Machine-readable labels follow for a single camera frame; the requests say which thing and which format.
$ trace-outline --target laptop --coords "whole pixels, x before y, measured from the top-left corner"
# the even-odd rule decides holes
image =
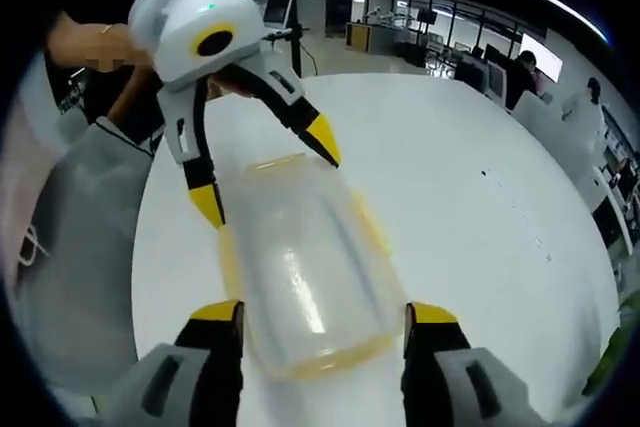
[[[267,27],[267,35],[284,33],[292,3],[293,0],[267,0],[262,17]]]

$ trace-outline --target transparent plastic container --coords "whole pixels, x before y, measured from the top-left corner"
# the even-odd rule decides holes
[[[221,180],[221,256],[246,305],[251,355],[272,377],[348,369],[391,348],[406,297],[340,171],[304,155]]]

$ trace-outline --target fluorescent light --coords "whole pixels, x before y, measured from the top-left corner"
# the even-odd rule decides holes
[[[576,19],[578,19],[580,22],[582,22],[584,25],[586,25],[587,27],[589,27],[591,30],[593,30],[598,37],[600,37],[602,40],[604,40],[607,44],[609,43],[609,40],[607,39],[607,37],[600,31],[600,29],[598,29],[595,25],[593,25],[586,17],[584,17],[583,15],[579,14],[578,12],[576,12],[575,10],[573,10],[571,7],[569,7],[566,4],[563,4],[562,2],[560,2],[559,0],[546,0],[547,2],[551,2],[553,5],[555,5],[556,7],[560,7],[562,10],[564,10],[567,14],[573,15]]]

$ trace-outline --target white robot head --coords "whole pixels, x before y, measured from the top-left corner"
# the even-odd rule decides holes
[[[176,89],[254,54],[266,34],[252,0],[136,0],[129,25],[160,79]]]

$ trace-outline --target black circular eye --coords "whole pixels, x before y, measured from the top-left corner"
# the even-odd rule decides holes
[[[233,40],[233,34],[228,30],[221,30],[209,34],[198,45],[198,55],[207,57],[222,52]]]

